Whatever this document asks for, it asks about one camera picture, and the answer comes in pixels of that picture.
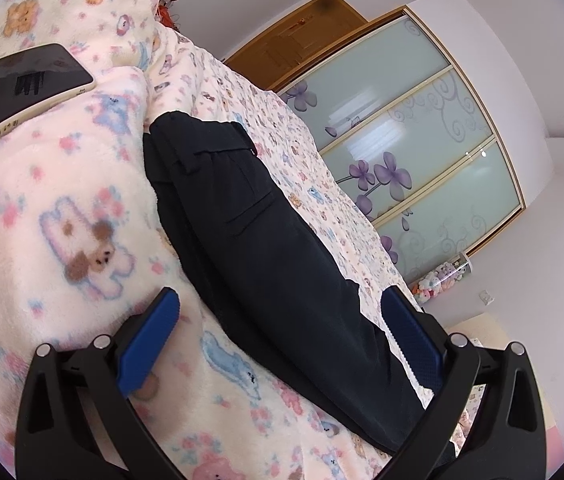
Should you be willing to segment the brown wooden door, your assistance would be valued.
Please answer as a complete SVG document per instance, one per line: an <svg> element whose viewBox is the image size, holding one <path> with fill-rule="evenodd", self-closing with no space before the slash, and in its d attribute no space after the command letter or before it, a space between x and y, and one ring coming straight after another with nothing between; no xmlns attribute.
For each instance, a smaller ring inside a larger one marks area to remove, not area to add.
<svg viewBox="0 0 564 480"><path fill-rule="evenodd" d="M312 55L367 20L345 0L310 0L224 61L261 89L271 89Z"/></svg>

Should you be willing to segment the floral printed bed sheet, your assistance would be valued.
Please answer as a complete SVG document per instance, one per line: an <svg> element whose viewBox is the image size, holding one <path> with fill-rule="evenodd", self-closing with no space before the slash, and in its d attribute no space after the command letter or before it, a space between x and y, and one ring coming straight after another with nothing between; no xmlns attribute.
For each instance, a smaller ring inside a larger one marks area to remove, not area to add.
<svg viewBox="0 0 564 480"><path fill-rule="evenodd" d="M174 102L196 118L237 122L288 203L308 223L345 278L358 285L355 307L383 339L384 288L402 278L370 222L338 188L308 127L274 93L256 88L187 41L172 47L155 81L166 89L155 105ZM255 361L228 335L180 261L167 281L182 296L183 319L159 366L154 429L187 470L219 460L250 479L281 478L296 469L325 476L341 468L364 477L388 455L357 430L309 401Z"/></svg>

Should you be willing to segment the black smartphone beige case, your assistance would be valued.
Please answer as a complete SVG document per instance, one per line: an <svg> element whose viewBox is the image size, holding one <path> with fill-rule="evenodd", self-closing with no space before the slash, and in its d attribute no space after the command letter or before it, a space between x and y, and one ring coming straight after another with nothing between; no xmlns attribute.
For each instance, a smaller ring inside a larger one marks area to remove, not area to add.
<svg viewBox="0 0 564 480"><path fill-rule="evenodd" d="M96 78L61 44L0 58L0 139L51 107L96 88Z"/></svg>

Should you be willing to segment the red brown fuzzy object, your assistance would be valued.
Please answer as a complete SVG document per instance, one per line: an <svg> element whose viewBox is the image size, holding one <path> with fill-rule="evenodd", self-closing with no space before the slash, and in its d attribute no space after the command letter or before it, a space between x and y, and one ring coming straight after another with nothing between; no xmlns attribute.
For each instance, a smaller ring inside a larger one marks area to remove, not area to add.
<svg viewBox="0 0 564 480"><path fill-rule="evenodd" d="M159 0L156 10L156 18L163 26L171 28L178 32L180 25L178 24L178 16L171 14L171 6L178 0Z"/></svg>

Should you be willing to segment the white wall switch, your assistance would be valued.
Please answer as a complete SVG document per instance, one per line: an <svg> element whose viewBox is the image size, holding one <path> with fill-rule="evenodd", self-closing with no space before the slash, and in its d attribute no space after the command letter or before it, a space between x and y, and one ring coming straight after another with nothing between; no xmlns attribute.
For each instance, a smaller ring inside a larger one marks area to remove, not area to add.
<svg viewBox="0 0 564 480"><path fill-rule="evenodd" d="M479 299L482 301L485 307L490 306L490 304L492 304L492 302L494 301L494 297L487 290L482 290L479 293Z"/></svg>

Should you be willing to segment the clear tube of plush toys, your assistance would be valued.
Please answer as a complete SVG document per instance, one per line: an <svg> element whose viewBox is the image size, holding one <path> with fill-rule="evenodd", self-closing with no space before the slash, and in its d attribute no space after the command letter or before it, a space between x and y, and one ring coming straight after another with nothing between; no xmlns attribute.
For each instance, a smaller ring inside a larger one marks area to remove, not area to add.
<svg viewBox="0 0 564 480"><path fill-rule="evenodd" d="M411 292L416 302L423 306L446 292L465 276L472 273L472 263L465 254L460 252L453 259L439 264L427 274L419 278L411 286Z"/></svg>

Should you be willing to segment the glass sliding door wardrobe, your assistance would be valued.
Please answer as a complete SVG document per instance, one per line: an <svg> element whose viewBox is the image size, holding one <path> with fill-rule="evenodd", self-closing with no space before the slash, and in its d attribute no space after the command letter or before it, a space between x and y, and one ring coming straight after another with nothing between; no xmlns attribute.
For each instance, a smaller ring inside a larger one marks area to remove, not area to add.
<svg viewBox="0 0 564 480"><path fill-rule="evenodd" d="M411 10L367 24L280 95L405 281L475 252L524 209L482 99Z"/></svg>

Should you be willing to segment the fleece cartoon animal blanket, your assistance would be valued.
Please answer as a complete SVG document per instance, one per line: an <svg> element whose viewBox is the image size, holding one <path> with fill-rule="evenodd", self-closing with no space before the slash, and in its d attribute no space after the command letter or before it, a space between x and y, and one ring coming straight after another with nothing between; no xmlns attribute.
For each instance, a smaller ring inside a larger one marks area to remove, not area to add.
<svg viewBox="0 0 564 480"><path fill-rule="evenodd" d="M26 120L0 140L0 464L14 466L16 412L43 342L82 348L141 312L179 261L160 229L142 136L172 47L191 42L157 20L158 0L0 0L0 58L57 42L96 88ZM183 319L182 296L181 318ZM189 478L246 474L212 460L187 470L154 429L159 366L132 403Z"/></svg>

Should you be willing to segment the black pants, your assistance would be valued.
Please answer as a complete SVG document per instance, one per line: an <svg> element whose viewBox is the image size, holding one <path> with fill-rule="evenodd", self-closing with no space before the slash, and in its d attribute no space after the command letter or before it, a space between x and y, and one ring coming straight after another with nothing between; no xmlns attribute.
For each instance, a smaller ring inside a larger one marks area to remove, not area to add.
<svg viewBox="0 0 564 480"><path fill-rule="evenodd" d="M143 138L159 221L224 333L386 453L424 413L359 286L297 214L236 122L160 115Z"/></svg>

